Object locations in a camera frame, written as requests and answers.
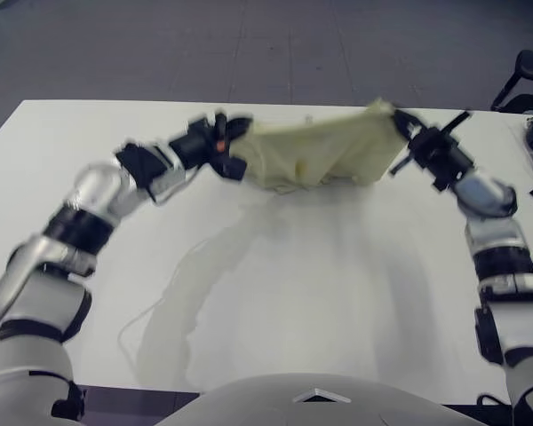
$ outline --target silver arm segment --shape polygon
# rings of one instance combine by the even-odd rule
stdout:
[[[474,167],[451,131],[469,116],[462,113],[443,130],[427,128],[404,112],[395,118],[420,128],[408,136],[410,160],[431,172],[438,191],[451,190],[466,217],[465,236],[478,276],[481,307],[476,335],[481,355],[505,371],[513,424],[533,426],[533,261],[519,224],[515,191]]]
[[[177,156],[168,155],[172,165],[152,184],[157,197],[186,181]],[[102,163],[79,174],[62,209],[117,227],[149,198],[127,170]],[[71,424],[52,415],[79,417],[81,396],[61,344],[78,332],[91,306],[89,291],[69,274],[90,276],[95,254],[40,233],[12,256],[0,279],[0,424]]]
[[[217,114],[215,126],[202,119],[169,143],[129,143],[118,162],[85,168],[45,229],[14,251],[0,279],[0,425],[80,419],[83,395],[62,344],[80,330],[91,294],[75,278],[94,273],[97,254],[125,217],[146,200],[170,199],[205,163],[240,180],[245,164],[228,157],[228,143],[250,119],[234,122],[228,131]]]

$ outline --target white table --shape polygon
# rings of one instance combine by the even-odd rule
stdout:
[[[0,130],[0,274],[86,163],[109,158],[127,138],[168,138],[217,107],[269,122],[359,109],[25,101]],[[457,113],[418,112],[440,124]],[[515,185],[533,252],[524,121],[477,113],[456,133],[479,164]],[[476,348],[465,220],[431,183],[410,166],[369,188],[279,196],[204,171],[166,206],[126,220],[101,252],[87,284],[91,313],[68,344],[76,380],[206,391],[250,375],[324,372],[441,403],[471,404],[482,391],[505,397],[503,372]]]

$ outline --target gray carpet floor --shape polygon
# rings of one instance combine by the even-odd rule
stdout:
[[[533,0],[7,0],[0,125],[23,99],[487,109],[525,48]]]

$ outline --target cream cloth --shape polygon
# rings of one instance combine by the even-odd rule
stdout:
[[[406,146],[393,122],[393,105],[376,100],[363,112],[312,124],[276,128],[254,122],[230,155],[247,162],[245,178],[285,193],[351,178],[379,180]]]

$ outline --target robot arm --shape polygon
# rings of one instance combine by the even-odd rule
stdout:
[[[91,293],[75,277],[94,273],[122,219],[148,199],[167,201],[205,163],[241,180],[246,164],[228,148],[250,121],[217,114],[213,126],[193,122],[169,143],[127,144],[117,162],[83,170],[45,229],[15,250],[0,279],[0,424],[75,424],[82,416],[62,346],[91,308]]]
[[[464,112],[439,130],[397,111],[395,120],[403,129],[412,125],[420,132],[405,135],[410,154],[391,173],[414,160],[433,174],[439,192],[450,189],[456,196],[480,283],[481,307],[475,311],[480,353],[505,371],[513,424],[533,425],[533,261],[513,220],[515,191],[476,169],[450,135],[468,116]]]

